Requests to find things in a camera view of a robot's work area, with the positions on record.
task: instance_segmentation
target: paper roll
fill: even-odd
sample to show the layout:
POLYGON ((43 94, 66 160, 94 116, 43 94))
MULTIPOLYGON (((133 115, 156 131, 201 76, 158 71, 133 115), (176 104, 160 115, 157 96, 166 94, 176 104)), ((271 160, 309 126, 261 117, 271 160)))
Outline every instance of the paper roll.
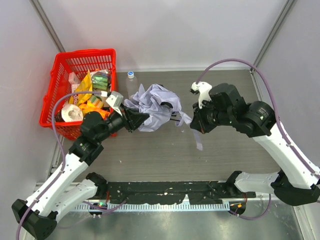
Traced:
POLYGON ((61 110, 62 119, 68 122, 78 122, 84 119, 81 109, 74 104, 66 104, 61 110))

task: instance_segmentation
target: wall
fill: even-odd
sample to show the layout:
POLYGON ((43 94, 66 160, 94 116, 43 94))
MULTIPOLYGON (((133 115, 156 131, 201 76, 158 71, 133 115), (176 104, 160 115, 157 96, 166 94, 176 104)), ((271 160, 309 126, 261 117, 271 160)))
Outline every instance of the wall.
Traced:
POLYGON ((0 233, 12 240, 18 224, 11 205, 44 180, 56 145, 38 121, 58 51, 27 0, 1 4, 0 33, 0 233))
POLYGON ((253 62, 285 2, 40 0, 66 51, 114 48, 118 71, 253 62))
MULTIPOLYGON (((320 1, 297 1, 259 66, 270 82, 286 130, 318 166, 319 9, 320 1)), ((262 94, 267 95, 264 87, 262 94)), ((304 208, 316 239, 320 239, 320 204, 313 203, 304 208)))

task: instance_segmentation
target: fabric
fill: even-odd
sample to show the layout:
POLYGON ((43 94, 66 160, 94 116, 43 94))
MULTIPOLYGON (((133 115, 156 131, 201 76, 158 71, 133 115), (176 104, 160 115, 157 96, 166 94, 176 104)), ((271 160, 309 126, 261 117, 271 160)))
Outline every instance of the fabric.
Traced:
MULTIPOLYGON (((192 119, 182 111, 180 98, 174 92, 167 90, 159 84, 152 84, 147 91, 141 84, 136 94, 131 99, 124 100, 124 105, 129 108, 139 109, 140 113, 149 114, 150 117, 138 128, 141 132, 154 132, 161 125, 170 120, 172 114, 180 114, 180 127, 183 123, 190 125, 192 119)), ((193 130, 197 149, 203 149, 200 136, 193 130)))

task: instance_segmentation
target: red basket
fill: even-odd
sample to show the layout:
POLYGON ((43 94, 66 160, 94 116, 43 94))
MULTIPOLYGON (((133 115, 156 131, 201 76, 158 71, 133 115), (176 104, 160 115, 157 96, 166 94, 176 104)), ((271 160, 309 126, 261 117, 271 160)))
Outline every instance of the red basket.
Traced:
MULTIPOLYGON (((116 51, 110 49, 88 49, 73 52, 62 52, 56 55, 50 72, 51 80, 47 95, 43 98, 43 107, 39 123, 44 128, 52 129, 51 114, 56 102, 66 94, 71 93, 69 74, 74 72, 83 79, 90 71, 108 69, 111 71, 111 91, 118 91, 116 72, 116 51)), ((63 107, 64 101, 57 107, 56 114, 63 107)), ((69 140, 80 136, 82 121, 56 122, 57 132, 69 140)))

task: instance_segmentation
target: plastic bottle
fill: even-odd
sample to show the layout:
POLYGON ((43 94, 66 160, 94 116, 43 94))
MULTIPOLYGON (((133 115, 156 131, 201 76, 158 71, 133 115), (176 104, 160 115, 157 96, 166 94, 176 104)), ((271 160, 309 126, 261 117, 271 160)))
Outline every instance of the plastic bottle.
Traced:
POLYGON ((125 80, 126 84, 126 90, 128 92, 128 97, 131 100, 132 96, 136 94, 139 90, 139 83, 138 79, 135 77, 135 74, 133 71, 128 72, 128 77, 125 80))

